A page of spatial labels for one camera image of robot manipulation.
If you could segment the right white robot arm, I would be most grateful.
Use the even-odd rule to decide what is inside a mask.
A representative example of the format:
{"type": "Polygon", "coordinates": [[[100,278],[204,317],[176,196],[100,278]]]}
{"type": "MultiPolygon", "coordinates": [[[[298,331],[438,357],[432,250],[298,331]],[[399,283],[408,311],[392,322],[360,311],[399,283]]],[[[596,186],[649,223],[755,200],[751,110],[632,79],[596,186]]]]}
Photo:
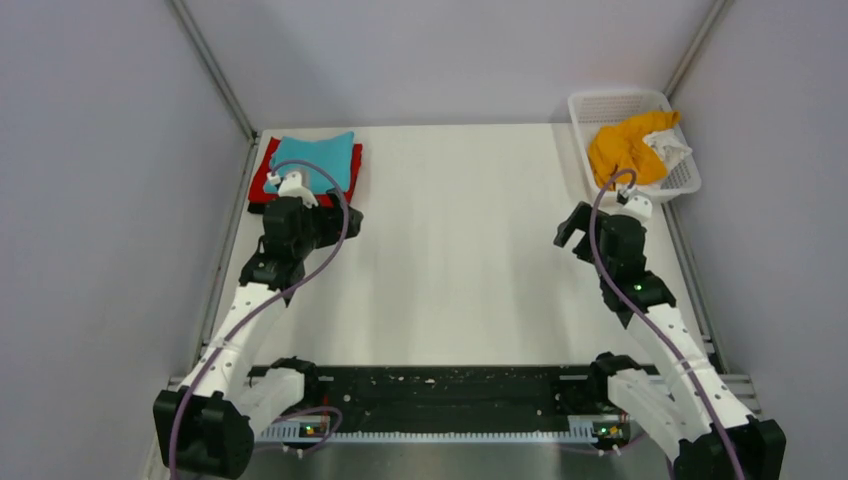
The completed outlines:
{"type": "Polygon", "coordinates": [[[731,391],[690,335],[671,290],[648,269],[650,213],[642,197],[613,214],[581,202],[557,227],[558,247],[582,232],[574,255],[596,269],[603,303],[663,380],[657,387],[630,356],[605,352],[590,365],[587,400],[634,419],[662,449],[674,479],[777,479],[786,435],[731,391]]]}

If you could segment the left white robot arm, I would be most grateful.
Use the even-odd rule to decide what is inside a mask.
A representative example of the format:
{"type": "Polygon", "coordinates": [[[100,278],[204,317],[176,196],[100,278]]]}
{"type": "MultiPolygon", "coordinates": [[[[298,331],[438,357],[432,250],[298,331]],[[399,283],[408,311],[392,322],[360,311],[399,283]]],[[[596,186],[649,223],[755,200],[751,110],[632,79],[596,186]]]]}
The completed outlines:
{"type": "Polygon", "coordinates": [[[223,323],[179,386],[156,397],[156,434],[172,478],[239,478],[258,436],[281,413],[290,407],[308,413],[319,404],[321,388],[307,377],[305,363],[274,367],[256,387],[247,380],[272,325],[295,291],[319,273],[306,271],[309,255],[327,248],[331,262],[342,242],[361,230],[363,213],[342,196],[329,197],[328,206],[281,197],[265,207],[263,232],[241,268],[223,323]]]}

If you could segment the yellow t shirt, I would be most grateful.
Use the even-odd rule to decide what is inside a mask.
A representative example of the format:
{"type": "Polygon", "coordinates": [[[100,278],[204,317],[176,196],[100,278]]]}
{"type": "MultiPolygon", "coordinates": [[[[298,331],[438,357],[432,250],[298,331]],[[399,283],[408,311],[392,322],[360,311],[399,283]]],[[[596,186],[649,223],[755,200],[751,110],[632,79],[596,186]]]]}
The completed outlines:
{"type": "Polygon", "coordinates": [[[643,138],[652,132],[672,129],[680,119],[678,111],[651,111],[632,116],[617,125],[602,127],[588,148],[596,186],[602,187],[622,169],[635,171],[639,185],[663,180],[668,172],[643,138]]]}

